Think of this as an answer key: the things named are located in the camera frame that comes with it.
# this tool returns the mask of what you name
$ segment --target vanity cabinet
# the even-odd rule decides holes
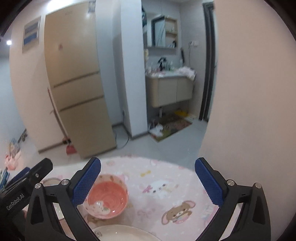
[[[148,103],[154,108],[192,98],[193,81],[187,77],[146,76]]]

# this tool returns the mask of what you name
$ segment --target floor mat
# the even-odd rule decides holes
[[[180,130],[183,130],[192,124],[191,122],[175,114],[167,115],[161,118],[159,123],[163,126],[163,130],[161,131],[163,136],[156,137],[151,135],[157,142],[164,140],[165,138],[177,133]]]

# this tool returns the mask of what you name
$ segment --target round table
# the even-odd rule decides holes
[[[196,173],[158,160],[122,156],[102,159],[100,174],[116,175],[125,182],[129,202],[124,212],[113,219],[100,220],[78,206],[93,229],[102,225],[124,224],[143,229],[162,241],[195,241],[210,223],[219,207],[213,205]],[[55,167],[47,178],[71,179],[86,163]],[[221,239],[228,237],[239,216],[237,206]],[[73,238],[65,220],[66,235]]]

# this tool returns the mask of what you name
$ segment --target beige refrigerator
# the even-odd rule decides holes
[[[82,158],[116,147],[101,83],[94,2],[66,7],[45,18],[44,52],[61,121]]]

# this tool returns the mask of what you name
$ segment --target screw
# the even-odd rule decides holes
[[[36,189],[41,188],[41,183],[37,183],[37,184],[35,185],[35,188],[36,188]]]
[[[262,187],[262,185],[260,183],[255,183],[255,187],[257,187],[258,189],[260,189]]]
[[[64,179],[63,181],[61,181],[63,186],[66,186],[69,183],[68,179]]]
[[[228,181],[227,181],[227,184],[228,184],[229,186],[234,186],[234,185],[235,185],[235,182],[234,182],[233,180],[228,180]]]

